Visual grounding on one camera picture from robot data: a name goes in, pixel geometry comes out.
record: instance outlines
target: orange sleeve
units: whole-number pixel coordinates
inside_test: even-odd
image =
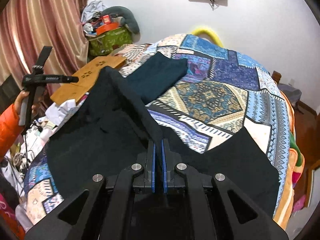
[[[8,214],[6,214],[4,210],[0,210],[0,216],[2,216],[2,218],[7,223],[11,231],[16,235],[16,237],[20,240],[23,240],[26,233],[23,227],[18,223],[18,221],[8,216]]]
[[[12,104],[0,115],[0,161],[23,130],[18,123],[19,116]]]

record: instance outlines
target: patchwork bedspread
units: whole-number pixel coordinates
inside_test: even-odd
[[[127,66],[119,72],[128,76],[158,51],[169,58],[188,59],[188,72],[147,105],[151,116],[159,125],[172,128],[199,154],[246,127],[279,171],[274,220],[285,228],[293,204],[292,175],[295,174],[295,180],[299,178],[304,159],[290,148],[290,133],[294,133],[293,110],[268,71],[244,54],[193,35],[177,34],[151,45],[127,45],[118,53],[128,60]],[[302,163],[299,167],[296,166],[298,157]],[[45,153],[31,164],[25,192],[27,215],[34,224],[63,201],[54,185]]]

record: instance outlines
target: hand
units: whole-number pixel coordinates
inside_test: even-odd
[[[20,111],[21,111],[22,100],[24,98],[26,98],[28,95],[29,95],[29,91],[21,91],[20,94],[17,96],[17,98],[14,102],[14,109],[16,110],[18,115],[20,114]],[[43,99],[44,99],[44,97],[40,96],[38,98],[38,102],[32,106],[32,115],[33,116],[36,116],[38,114],[40,102],[43,101]]]

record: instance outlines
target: black cloth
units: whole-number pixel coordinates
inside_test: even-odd
[[[160,143],[161,130],[140,97],[118,71],[103,68],[86,101],[45,146],[60,194],[70,196],[94,174],[117,175],[150,138]]]
[[[279,174],[245,128],[199,154],[171,128],[156,123],[126,80],[116,70],[103,68],[84,104],[46,144],[49,169],[63,198],[81,189],[94,174],[116,175],[135,163],[150,138],[158,149],[161,139],[168,138],[170,149],[181,154],[183,162],[204,174],[225,174],[272,216]]]
[[[7,181],[7,179],[0,172],[0,193],[7,201],[8,205],[15,210],[19,205],[19,196],[14,187]]]
[[[226,175],[270,217],[273,216],[280,185],[279,173],[245,127],[203,154],[191,150],[171,128],[162,126],[161,130],[169,141],[170,150],[179,153],[184,163],[203,174]]]
[[[186,75],[188,60],[170,59],[157,52],[126,79],[146,105]]]

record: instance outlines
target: green box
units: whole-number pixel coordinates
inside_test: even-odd
[[[126,27],[119,27],[90,38],[89,53],[91,56],[103,56],[110,54],[114,49],[124,44],[131,44],[131,34]]]

